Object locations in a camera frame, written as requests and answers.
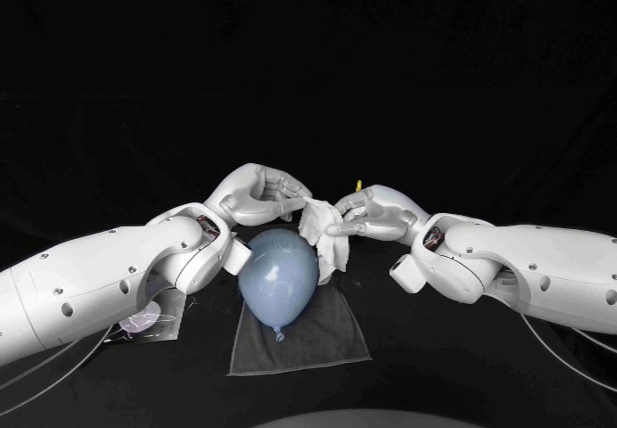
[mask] dark gray cloth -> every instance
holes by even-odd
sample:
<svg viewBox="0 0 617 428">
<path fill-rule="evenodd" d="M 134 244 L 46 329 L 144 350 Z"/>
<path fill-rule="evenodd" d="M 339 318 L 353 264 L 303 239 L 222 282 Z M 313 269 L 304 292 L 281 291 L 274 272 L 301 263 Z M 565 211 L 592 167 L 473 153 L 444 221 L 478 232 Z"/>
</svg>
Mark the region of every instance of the dark gray cloth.
<svg viewBox="0 0 617 428">
<path fill-rule="evenodd" d="M 318 285 L 314 295 L 277 342 L 274 330 L 243 303 L 230 353 L 229 376 L 272 375 L 372 360 L 362 330 L 339 287 Z"/>
</svg>

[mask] white tissue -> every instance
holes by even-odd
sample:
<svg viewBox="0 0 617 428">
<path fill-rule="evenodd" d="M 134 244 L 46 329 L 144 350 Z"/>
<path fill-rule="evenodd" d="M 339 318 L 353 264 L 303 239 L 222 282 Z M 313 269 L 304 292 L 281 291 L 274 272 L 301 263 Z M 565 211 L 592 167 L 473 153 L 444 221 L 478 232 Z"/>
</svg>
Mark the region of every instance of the white tissue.
<svg viewBox="0 0 617 428">
<path fill-rule="evenodd" d="M 300 219 L 300 236 L 317 248 L 318 283 L 327 284 L 334 270 L 344 272 L 350 257 L 347 236 L 327 236 L 326 227 L 343 222 L 339 210 L 326 202 L 304 197 L 305 207 Z"/>
</svg>

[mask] screw hole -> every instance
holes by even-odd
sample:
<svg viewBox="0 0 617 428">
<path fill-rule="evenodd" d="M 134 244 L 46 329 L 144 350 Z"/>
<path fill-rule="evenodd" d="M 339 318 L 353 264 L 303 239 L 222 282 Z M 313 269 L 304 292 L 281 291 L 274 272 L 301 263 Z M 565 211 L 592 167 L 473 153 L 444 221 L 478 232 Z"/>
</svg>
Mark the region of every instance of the screw hole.
<svg viewBox="0 0 617 428">
<path fill-rule="evenodd" d="M 128 281 L 127 281 L 125 279 L 119 282 L 119 291 L 121 291 L 124 294 L 128 294 L 128 291 L 130 291 L 130 283 L 128 283 Z"/>
<path fill-rule="evenodd" d="M 70 317 L 73 315 L 73 307 L 70 306 L 70 303 L 65 303 L 62 305 L 62 313 L 65 314 L 65 317 Z"/>
<path fill-rule="evenodd" d="M 614 290 L 608 290 L 607 291 L 607 303 L 610 305 L 614 305 L 615 302 L 617 302 L 617 292 Z"/>
<path fill-rule="evenodd" d="M 539 280 L 539 289 L 545 292 L 551 287 L 551 278 L 543 276 Z"/>
</svg>

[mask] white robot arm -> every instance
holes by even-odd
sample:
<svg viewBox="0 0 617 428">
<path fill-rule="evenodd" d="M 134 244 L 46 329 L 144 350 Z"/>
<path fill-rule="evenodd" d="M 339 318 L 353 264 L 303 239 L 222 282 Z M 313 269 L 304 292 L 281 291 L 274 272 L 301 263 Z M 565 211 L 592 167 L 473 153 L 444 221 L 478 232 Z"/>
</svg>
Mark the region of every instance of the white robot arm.
<svg viewBox="0 0 617 428">
<path fill-rule="evenodd" d="M 287 173 L 241 166 L 205 203 L 145 226 L 117 227 L 60 243 L 0 273 L 0 366 L 96 333 L 134 315 L 164 288 L 199 291 L 251 251 L 230 227 L 290 218 L 308 189 Z M 148 282 L 151 271 L 167 280 Z"/>
<path fill-rule="evenodd" d="M 337 203 L 347 220 L 328 235 L 411 247 L 389 270 L 408 292 L 428 283 L 450 299 L 494 297 L 520 314 L 617 334 L 617 239 L 584 230 L 494 226 L 454 214 L 428 216 L 396 190 L 373 185 Z"/>
</svg>

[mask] light blue balloon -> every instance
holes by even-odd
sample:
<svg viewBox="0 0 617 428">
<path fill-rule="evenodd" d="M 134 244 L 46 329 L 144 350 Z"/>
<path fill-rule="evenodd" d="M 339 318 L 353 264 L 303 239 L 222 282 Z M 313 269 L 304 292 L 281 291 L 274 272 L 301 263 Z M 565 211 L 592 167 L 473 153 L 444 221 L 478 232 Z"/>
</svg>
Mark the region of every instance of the light blue balloon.
<svg viewBox="0 0 617 428">
<path fill-rule="evenodd" d="M 252 255 L 238 279 L 241 293 L 258 320 L 279 328 L 301 314 L 313 297 L 318 279 L 314 250 L 305 239 L 288 229 L 269 229 L 248 243 Z"/>
</svg>

